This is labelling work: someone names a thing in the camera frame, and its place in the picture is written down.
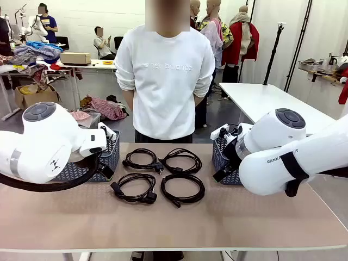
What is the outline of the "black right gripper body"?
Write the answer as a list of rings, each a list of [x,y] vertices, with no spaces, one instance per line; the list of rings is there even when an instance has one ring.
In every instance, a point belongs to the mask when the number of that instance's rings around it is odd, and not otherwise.
[[[226,140],[226,146],[223,150],[223,154],[229,160],[231,168],[237,170],[240,165],[240,158],[235,149],[237,137],[233,135],[224,135],[224,138]]]

